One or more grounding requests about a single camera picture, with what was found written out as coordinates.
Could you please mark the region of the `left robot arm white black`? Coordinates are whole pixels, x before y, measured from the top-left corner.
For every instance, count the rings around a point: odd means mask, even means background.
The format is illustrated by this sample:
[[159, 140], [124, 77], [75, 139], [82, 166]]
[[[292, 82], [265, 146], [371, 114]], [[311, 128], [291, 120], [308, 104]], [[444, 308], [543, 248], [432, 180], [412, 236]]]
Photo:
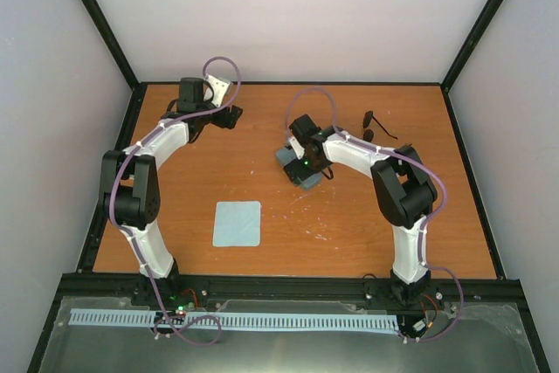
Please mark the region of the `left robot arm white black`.
[[180, 299], [182, 284], [170, 276], [176, 261], [157, 222], [162, 200], [158, 169], [180, 148], [197, 140], [204, 127], [233, 129], [243, 110], [229, 95], [233, 83], [212, 75], [184, 78], [156, 126], [136, 143], [109, 150], [101, 160], [99, 204], [126, 238], [140, 273], [155, 280], [152, 296], [163, 305]]

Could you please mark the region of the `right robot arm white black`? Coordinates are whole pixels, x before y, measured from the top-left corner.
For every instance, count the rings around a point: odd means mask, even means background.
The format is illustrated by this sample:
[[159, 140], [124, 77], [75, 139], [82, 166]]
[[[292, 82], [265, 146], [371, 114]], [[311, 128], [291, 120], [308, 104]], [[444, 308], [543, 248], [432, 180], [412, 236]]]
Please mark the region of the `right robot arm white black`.
[[276, 152], [276, 159], [289, 181], [303, 190], [333, 179], [334, 163], [372, 180], [379, 210], [393, 231], [393, 299], [402, 307], [415, 303], [431, 278], [424, 262], [424, 236], [438, 198], [433, 175], [425, 170], [416, 150], [411, 146], [382, 148], [333, 126], [320, 128], [304, 114], [287, 126], [287, 143]]

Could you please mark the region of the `dark round sunglasses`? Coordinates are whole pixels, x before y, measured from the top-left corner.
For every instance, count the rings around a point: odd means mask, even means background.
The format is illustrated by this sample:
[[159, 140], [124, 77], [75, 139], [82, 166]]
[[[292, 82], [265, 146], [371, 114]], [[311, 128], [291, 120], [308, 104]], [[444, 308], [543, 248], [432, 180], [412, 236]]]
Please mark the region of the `dark round sunglasses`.
[[364, 113], [361, 125], [361, 139], [367, 143], [375, 144], [388, 149], [411, 147], [413, 142], [403, 142], [392, 134], [378, 119], [372, 110]]

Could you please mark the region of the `grey-blue glasses case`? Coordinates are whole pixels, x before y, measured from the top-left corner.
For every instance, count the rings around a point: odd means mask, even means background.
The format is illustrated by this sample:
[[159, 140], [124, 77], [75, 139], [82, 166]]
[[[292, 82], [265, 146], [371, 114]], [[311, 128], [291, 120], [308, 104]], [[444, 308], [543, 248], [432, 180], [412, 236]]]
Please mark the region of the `grey-blue glasses case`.
[[298, 159], [290, 147], [283, 147], [275, 152], [279, 163], [288, 180], [295, 187], [311, 190], [321, 183], [321, 174], [314, 172], [302, 160]]

